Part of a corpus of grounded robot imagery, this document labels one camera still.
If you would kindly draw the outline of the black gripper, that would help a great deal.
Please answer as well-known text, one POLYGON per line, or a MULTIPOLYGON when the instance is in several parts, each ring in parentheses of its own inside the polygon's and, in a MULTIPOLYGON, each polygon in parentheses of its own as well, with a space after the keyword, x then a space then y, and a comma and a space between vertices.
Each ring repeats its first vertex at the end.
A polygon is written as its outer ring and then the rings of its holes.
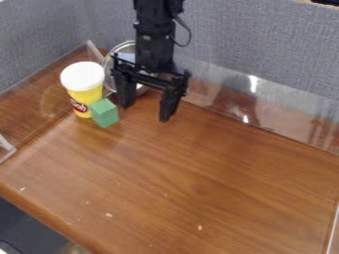
POLYGON ((135 54, 113 54, 115 88, 117 102, 128 108, 136 100, 136 86, 141 84, 163 92, 159 120, 167 122, 175 114, 180 99, 187 94, 191 72, 173 62, 151 69, 135 62, 135 54))

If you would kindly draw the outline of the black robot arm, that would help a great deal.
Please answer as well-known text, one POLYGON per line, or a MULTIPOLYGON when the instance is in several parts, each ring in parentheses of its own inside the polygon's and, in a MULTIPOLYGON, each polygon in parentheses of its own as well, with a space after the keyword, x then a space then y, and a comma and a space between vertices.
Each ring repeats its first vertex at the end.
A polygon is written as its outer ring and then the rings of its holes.
POLYGON ((163 91, 159 121, 167 122, 176 113, 181 97, 187 95, 192 73, 173 62, 175 46, 187 47, 175 40, 176 24, 192 32, 179 17, 184 0, 133 0, 136 19, 135 53, 112 53, 111 76, 115 81, 117 102, 128 108, 136 100, 136 84, 163 91))

